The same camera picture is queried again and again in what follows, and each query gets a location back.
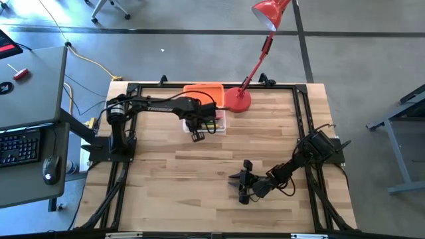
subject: wooden tabletop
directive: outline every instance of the wooden tabletop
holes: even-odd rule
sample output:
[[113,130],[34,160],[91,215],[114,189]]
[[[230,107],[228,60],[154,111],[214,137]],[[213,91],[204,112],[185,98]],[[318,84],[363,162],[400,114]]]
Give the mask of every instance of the wooden tabletop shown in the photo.
[[[125,94],[128,82],[112,82],[108,99]],[[317,127],[332,123],[323,84],[308,84],[308,95]],[[182,89],[143,89],[143,96],[166,98]],[[226,112],[226,132],[206,134],[193,143],[182,122],[173,114],[142,112],[138,116],[135,160],[129,168],[120,230],[193,232],[313,232],[305,171],[293,179],[296,193],[287,197],[274,190],[258,202],[238,202],[238,190],[228,176],[238,173],[244,159],[253,173],[264,175],[290,159],[298,127],[290,90],[250,90],[247,112]],[[304,114],[300,97],[301,110]],[[100,135],[110,126],[103,118]],[[333,129],[324,129],[335,136]],[[84,224],[105,197],[111,163],[100,163],[88,174],[76,226]],[[323,167],[329,200],[356,228],[345,177],[334,165]],[[289,185],[287,192],[292,192]],[[110,211],[112,221],[115,201]],[[322,225],[323,207],[318,204]]]

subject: lamp shade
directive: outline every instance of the lamp shade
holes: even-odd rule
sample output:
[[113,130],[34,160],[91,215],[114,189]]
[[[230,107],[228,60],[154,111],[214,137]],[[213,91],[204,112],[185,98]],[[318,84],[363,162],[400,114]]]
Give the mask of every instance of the lamp shade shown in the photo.
[[290,0],[262,1],[252,7],[252,12],[268,29],[277,31],[282,20],[282,12]]

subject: red desk lamp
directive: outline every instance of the red desk lamp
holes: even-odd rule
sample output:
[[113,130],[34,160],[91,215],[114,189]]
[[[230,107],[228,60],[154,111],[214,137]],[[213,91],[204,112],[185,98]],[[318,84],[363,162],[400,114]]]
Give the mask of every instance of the red desk lamp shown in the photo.
[[251,82],[252,77],[257,71],[258,67],[260,67],[261,62],[268,54],[273,41],[274,32],[278,29],[280,21],[282,20],[282,14],[290,1],[291,0],[268,0],[257,3],[252,7],[252,12],[257,16],[258,20],[260,20],[268,29],[271,30],[271,33],[266,38],[260,60],[252,70],[249,77],[243,81],[240,87],[233,87],[227,90],[226,94],[224,95],[224,105],[230,111],[240,113],[246,111],[250,107],[251,95],[246,90],[246,88]]

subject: lamp base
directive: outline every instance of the lamp base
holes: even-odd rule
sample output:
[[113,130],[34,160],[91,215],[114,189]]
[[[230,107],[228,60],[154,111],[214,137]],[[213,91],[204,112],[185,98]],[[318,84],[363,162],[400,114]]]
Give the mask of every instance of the lamp base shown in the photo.
[[224,106],[231,112],[245,112],[251,105],[251,95],[248,90],[245,90],[243,95],[239,95],[239,87],[233,87],[226,91],[224,95]]

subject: red object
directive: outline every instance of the red object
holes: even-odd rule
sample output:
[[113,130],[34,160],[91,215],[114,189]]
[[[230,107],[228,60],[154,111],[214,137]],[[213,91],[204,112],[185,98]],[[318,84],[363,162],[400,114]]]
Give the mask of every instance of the red object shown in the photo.
[[[224,105],[224,87],[222,84],[194,84],[186,85],[185,87],[183,87],[184,92],[187,92],[189,90],[196,90],[207,93],[214,99],[218,107],[223,107]],[[201,101],[201,104],[207,104],[212,102],[208,96],[201,93],[190,92],[186,93],[185,96],[196,98]]]
[[224,106],[230,111],[240,113],[246,111],[251,105],[251,95],[246,88],[252,80],[253,75],[260,67],[264,58],[266,57],[270,44],[272,42],[274,32],[278,30],[280,21],[282,20],[282,13],[290,0],[274,0],[274,1],[263,1],[257,3],[252,7],[252,12],[257,16],[267,28],[272,32],[267,38],[266,44],[264,44],[260,60],[252,70],[251,74],[245,80],[241,87],[234,87],[229,89],[224,95]]
[[234,113],[245,112],[251,105],[250,92],[247,90],[240,94],[239,87],[228,89],[224,98],[225,106]]
[[8,44],[7,46],[2,46],[0,47],[0,52],[5,51],[5,50],[10,50],[10,49],[14,49],[15,46],[13,46],[12,44]]
[[290,0],[268,0],[255,4],[252,12],[268,29],[277,31],[282,20],[282,13]]
[[13,79],[14,80],[19,80],[19,79],[21,79],[22,77],[24,77],[24,76],[26,76],[27,74],[28,74],[28,69],[22,69],[22,70],[20,70],[20,71],[18,71],[18,73],[16,73],[14,76],[13,76]]

